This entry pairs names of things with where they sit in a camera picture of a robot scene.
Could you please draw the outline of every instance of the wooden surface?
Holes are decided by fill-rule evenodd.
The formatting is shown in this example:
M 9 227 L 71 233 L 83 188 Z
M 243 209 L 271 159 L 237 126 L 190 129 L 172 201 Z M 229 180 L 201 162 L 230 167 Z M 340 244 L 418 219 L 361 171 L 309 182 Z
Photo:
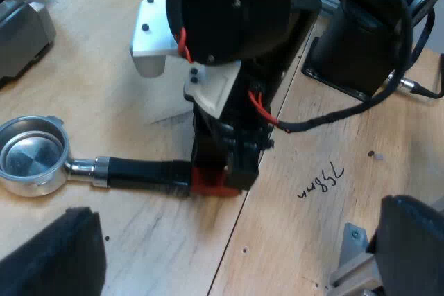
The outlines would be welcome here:
M 128 52 L 140 1 L 51 0 L 54 47 L 0 90 L 0 123 L 25 114 L 59 116 L 77 158 L 189 158 L 191 113 L 152 123 L 186 111 L 175 99 L 186 78 L 182 65 L 172 62 L 166 76 L 148 80 L 139 77 Z M 324 27 L 320 19 L 310 41 Z M 356 103 L 300 69 L 291 82 L 298 64 L 296 57 L 273 101 L 278 111 L 285 98 L 281 119 L 308 119 Z M 437 66 L 438 55 L 425 51 L 408 76 L 436 89 Z M 1 188 L 0 257 L 66 208 L 89 206 L 110 237 L 104 295 L 206 295 L 216 271 L 211 295 L 323 295 L 337 268 L 345 222 L 371 235 L 385 195 L 407 193 L 432 203 L 444 194 L 440 104 L 396 95 L 361 116 L 307 133 L 275 131 L 275 148 L 264 154 L 243 208 L 245 195 L 179 200 L 70 182 L 52 195 L 24 199 Z M 370 158 L 370 150 L 384 160 Z M 344 169 L 335 187 L 322 177 L 322 171 L 334 177 L 330 162 L 337 175 Z M 317 185 L 307 192 L 316 178 L 328 191 Z M 299 198 L 303 191 L 306 197 Z
M 311 39 L 325 25 L 318 20 Z M 437 91 L 438 61 L 426 50 L 407 76 Z M 280 118 L 301 121 L 356 103 L 298 68 Z M 443 106 L 396 94 L 306 133 L 274 131 L 275 147 L 264 154 L 210 295 L 324 295 L 346 222 L 370 237 L 384 196 L 405 193 L 431 204 L 444 195 Z M 384 159 L 369 157 L 371 150 Z M 327 187 L 315 184 L 308 193 L 316 178 Z
M 171 108 L 189 108 L 182 99 L 187 71 L 173 61 L 165 76 L 149 80 L 130 57 L 140 1 L 50 0 L 54 46 L 0 89 L 0 123 L 29 114 L 58 116 L 76 158 L 189 159 L 191 113 L 152 124 L 153 117 L 171 116 Z M 280 109 L 298 61 L 273 110 Z M 104 295 L 206 295 L 244 198 L 179 200 L 70 182 L 51 195 L 26 199 L 0 187 L 0 258 L 66 208 L 86 206 L 100 213 L 103 235 L 110 237 Z

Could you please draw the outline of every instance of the black portafilter handle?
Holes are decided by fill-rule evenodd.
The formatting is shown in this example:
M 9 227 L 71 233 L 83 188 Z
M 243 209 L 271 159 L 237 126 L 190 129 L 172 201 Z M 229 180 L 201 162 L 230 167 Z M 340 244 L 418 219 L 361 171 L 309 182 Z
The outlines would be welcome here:
M 150 190 L 177 196 L 191 191 L 191 162 L 139 161 L 98 157 L 92 168 L 92 184 L 111 189 Z

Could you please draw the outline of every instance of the black cable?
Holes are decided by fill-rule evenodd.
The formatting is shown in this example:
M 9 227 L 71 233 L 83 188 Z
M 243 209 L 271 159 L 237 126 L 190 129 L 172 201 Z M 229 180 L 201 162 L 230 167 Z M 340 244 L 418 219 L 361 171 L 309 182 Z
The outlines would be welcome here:
M 432 8 L 427 14 L 427 21 L 425 22 L 418 43 L 416 43 L 415 49 L 411 53 L 411 62 L 409 68 L 411 68 L 415 64 L 416 60 L 418 60 L 422 50 L 424 49 L 425 44 L 427 43 L 427 40 L 430 37 L 430 34 L 432 33 L 434 24 L 435 24 L 435 10 Z
M 332 112 L 330 114 L 326 114 L 325 116 L 313 118 L 302 123 L 287 123 L 284 121 L 280 121 L 279 128 L 288 133 L 303 132 L 311 128 L 315 128 L 316 126 L 320 126 L 322 124 L 333 123 L 335 121 L 339 121 L 341 119 L 345 119 L 350 116 L 365 112 L 366 110 L 381 103 L 397 89 L 411 61 L 411 45 L 413 43 L 413 24 L 409 12 L 409 7 L 406 1 L 405 0 L 395 0 L 395 1 L 400 3 L 402 9 L 401 30 L 400 30 L 401 45 L 398 53 L 397 66 L 395 68 L 395 73 L 393 74 L 393 79 L 390 80 L 390 83 L 386 86 L 386 89 L 380 92 L 378 95 L 371 98 L 370 100 L 363 102 L 359 105 L 350 107 L 348 109 L 340 110 L 337 112 Z
M 412 94 L 418 94 L 430 98 L 434 98 L 435 100 L 442 98 L 444 96 L 444 54 L 441 54 L 440 58 L 440 67 L 441 67 L 441 90 L 439 91 L 439 94 L 429 91 L 428 89 L 421 86 L 416 81 L 414 82 L 415 85 L 413 86 L 413 89 L 410 91 Z

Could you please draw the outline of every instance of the red wire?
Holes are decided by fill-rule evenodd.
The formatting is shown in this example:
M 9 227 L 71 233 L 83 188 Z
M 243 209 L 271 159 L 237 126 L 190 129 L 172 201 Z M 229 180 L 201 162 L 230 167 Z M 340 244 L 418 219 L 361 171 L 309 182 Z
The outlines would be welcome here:
M 279 125 L 279 121 L 262 107 L 262 93 L 259 93 L 259 102 L 256 101 L 255 95 L 251 91 L 248 91 L 248 97 L 261 116 L 263 116 L 270 124 L 273 124 L 274 126 Z
M 185 27 L 182 27 L 180 29 L 180 39 L 178 42 L 178 54 L 182 57 L 184 56 L 190 64 L 193 63 L 193 59 L 191 58 L 191 54 L 189 53 L 189 50 L 187 46 L 185 45 L 185 42 L 187 41 L 187 31 L 185 30 Z

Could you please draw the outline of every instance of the portafilter basket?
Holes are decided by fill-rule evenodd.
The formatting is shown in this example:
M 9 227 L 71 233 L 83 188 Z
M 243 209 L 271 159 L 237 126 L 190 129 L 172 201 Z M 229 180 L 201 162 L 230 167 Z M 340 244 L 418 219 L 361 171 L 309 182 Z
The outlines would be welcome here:
M 77 180 L 105 188 L 189 193 L 190 162 L 72 159 L 62 125 L 54 116 L 23 116 L 0 127 L 0 177 L 7 190 L 37 197 L 54 192 L 67 180 Z

